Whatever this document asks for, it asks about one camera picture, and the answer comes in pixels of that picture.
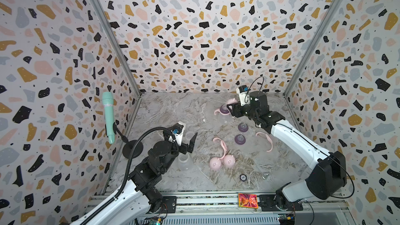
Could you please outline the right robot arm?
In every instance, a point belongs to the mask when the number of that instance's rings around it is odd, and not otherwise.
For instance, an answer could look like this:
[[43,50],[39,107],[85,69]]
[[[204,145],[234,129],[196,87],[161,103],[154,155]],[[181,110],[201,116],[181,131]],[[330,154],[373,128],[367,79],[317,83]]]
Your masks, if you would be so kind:
[[294,203],[315,197],[327,200],[346,186],[350,175],[346,171],[346,158],[339,152],[330,152],[303,135],[286,118],[269,108],[268,97],[261,91],[249,92],[237,89],[239,100],[229,100],[226,104],[231,116],[247,117],[257,128],[266,131],[290,147],[311,169],[310,175],[295,183],[279,188],[274,197],[274,205],[279,210],[287,210]]

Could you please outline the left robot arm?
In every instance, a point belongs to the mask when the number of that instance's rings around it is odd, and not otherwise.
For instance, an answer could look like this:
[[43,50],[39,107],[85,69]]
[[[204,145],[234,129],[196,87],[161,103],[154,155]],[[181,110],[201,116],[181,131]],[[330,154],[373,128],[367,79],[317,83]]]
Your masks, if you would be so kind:
[[183,133],[175,127],[156,127],[139,137],[142,141],[155,131],[162,131],[164,139],[155,143],[144,158],[131,170],[132,157],[128,158],[121,186],[90,212],[74,221],[75,225],[125,225],[148,212],[157,212],[163,196],[156,189],[162,175],[171,167],[180,154],[192,153],[197,135],[188,144],[178,143]]

